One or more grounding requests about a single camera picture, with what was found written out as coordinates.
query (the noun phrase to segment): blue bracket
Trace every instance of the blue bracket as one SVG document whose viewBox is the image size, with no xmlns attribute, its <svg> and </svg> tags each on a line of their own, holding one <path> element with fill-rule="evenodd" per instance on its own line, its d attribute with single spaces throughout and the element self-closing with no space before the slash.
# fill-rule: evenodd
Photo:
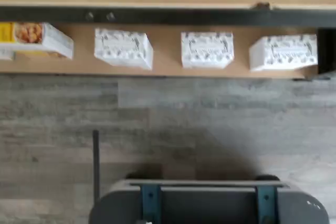
<svg viewBox="0 0 336 224">
<path fill-rule="evenodd" d="M 142 219 L 153 224 L 161 224 L 161 187 L 141 185 Z"/>
<path fill-rule="evenodd" d="M 277 187 L 257 186 L 257 206 L 259 224 L 278 224 Z"/>
</svg>

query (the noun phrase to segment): metal rod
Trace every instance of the metal rod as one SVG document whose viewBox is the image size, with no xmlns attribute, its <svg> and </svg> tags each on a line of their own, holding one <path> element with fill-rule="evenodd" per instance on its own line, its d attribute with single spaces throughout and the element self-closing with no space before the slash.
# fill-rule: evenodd
<svg viewBox="0 0 336 224">
<path fill-rule="evenodd" d="M 97 203 L 100 198 L 100 159 L 99 159 L 99 131 L 92 132 L 93 140 L 93 199 Z"/>
</svg>

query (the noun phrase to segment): screw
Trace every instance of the screw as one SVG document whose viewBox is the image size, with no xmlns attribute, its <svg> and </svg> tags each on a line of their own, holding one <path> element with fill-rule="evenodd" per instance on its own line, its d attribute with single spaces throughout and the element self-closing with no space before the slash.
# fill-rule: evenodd
<svg viewBox="0 0 336 224">
<path fill-rule="evenodd" d="M 91 20 L 93 20 L 93 18 L 94 18 L 94 15 L 93 15 L 92 12 L 88 12 L 88 13 L 86 13 L 86 15 L 85 15 L 85 19 L 86 19 L 87 21 L 91 21 Z"/>
<path fill-rule="evenodd" d="M 106 18 L 108 21 L 113 21 L 115 20 L 115 16 L 113 13 L 109 13 L 108 15 L 106 15 Z"/>
</svg>

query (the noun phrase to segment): gray wood floor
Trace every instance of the gray wood floor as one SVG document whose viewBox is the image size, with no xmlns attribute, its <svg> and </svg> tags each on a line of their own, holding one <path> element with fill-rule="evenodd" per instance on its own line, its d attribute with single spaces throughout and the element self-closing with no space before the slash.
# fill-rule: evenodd
<svg viewBox="0 0 336 224">
<path fill-rule="evenodd" d="M 0 223 L 87 222 L 102 189 L 271 173 L 336 217 L 336 81 L 0 76 Z"/>
</svg>

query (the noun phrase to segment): white box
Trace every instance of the white box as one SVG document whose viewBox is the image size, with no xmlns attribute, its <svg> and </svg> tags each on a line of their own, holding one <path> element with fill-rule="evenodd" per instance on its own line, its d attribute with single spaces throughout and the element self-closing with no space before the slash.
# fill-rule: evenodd
<svg viewBox="0 0 336 224">
<path fill-rule="evenodd" d="M 317 36 L 269 36 L 249 50 L 251 71 L 292 70 L 318 64 Z"/>
<path fill-rule="evenodd" d="M 49 23 L 0 23 L 0 49 L 29 57 L 73 58 L 74 41 Z"/>
<path fill-rule="evenodd" d="M 94 56 L 114 66 L 151 70 L 153 48 L 144 33 L 96 29 Z"/>
<path fill-rule="evenodd" d="M 232 33 L 181 33 L 184 68 L 225 68 L 234 60 Z"/>
<path fill-rule="evenodd" d="M 14 52 L 6 49 L 0 49 L 0 60 L 13 60 Z"/>
</svg>

